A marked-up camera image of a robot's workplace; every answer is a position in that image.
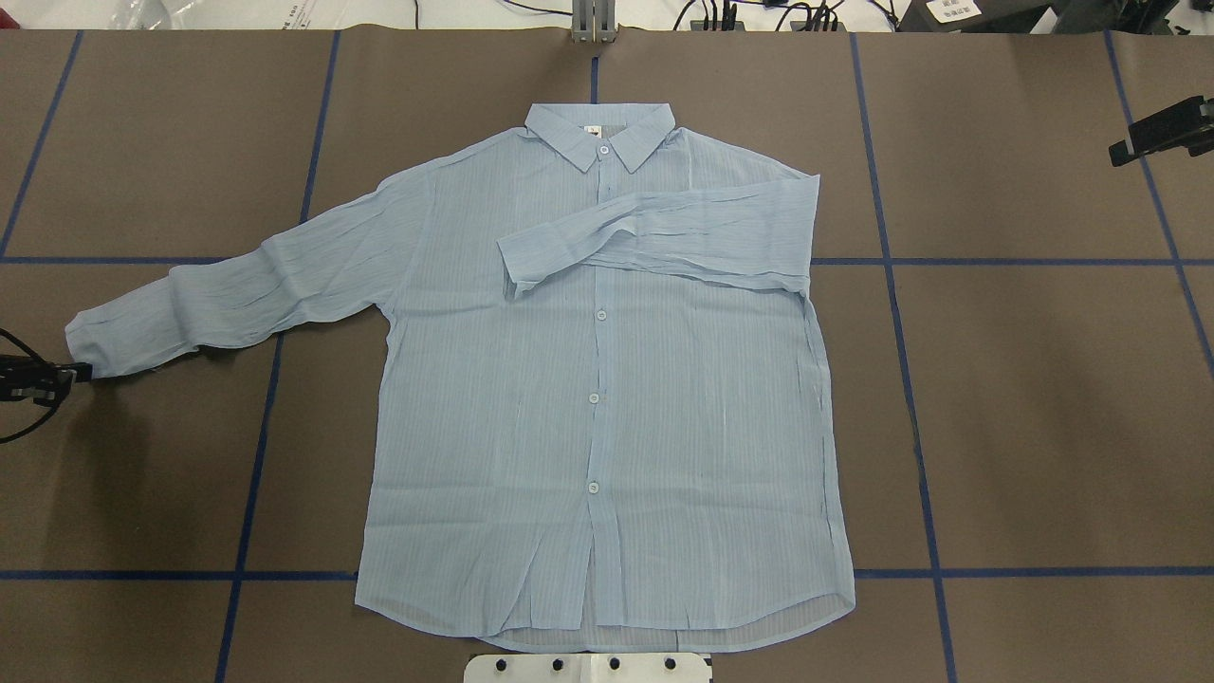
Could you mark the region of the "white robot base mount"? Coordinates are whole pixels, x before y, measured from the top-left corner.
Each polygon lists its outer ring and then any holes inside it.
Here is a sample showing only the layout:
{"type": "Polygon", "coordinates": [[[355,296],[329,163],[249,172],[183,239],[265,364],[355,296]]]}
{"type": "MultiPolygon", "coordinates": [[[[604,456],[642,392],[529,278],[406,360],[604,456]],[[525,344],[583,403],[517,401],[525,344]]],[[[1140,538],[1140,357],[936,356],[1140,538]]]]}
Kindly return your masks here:
{"type": "Polygon", "coordinates": [[[469,659],[464,682],[711,682],[711,658],[694,653],[503,654],[469,659]]]}

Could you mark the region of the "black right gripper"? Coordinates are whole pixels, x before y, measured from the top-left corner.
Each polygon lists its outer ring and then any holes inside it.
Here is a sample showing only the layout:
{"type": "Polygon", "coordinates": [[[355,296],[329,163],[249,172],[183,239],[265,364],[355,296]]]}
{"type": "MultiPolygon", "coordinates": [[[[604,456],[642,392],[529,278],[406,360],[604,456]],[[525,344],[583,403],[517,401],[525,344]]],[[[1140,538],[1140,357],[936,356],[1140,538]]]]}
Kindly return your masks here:
{"type": "Polygon", "coordinates": [[[1189,156],[1213,150],[1213,99],[1187,97],[1128,126],[1127,138],[1110,146],[1112,167],[1140,158],[1184,148],[1189,156]]]}

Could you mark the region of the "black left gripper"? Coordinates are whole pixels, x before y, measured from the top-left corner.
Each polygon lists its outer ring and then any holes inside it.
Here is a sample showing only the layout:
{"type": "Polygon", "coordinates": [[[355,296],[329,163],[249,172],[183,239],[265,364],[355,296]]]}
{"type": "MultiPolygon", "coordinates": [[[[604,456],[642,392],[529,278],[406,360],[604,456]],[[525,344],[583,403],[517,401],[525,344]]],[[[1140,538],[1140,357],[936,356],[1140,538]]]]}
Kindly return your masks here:
{"type": "Polygon", "coordinates": [[[35,405],[61,405],[74,385],[90,383],[86,362],[49,363],[33,355],[1,355],[1,402],[30,399],[35,405]]]}

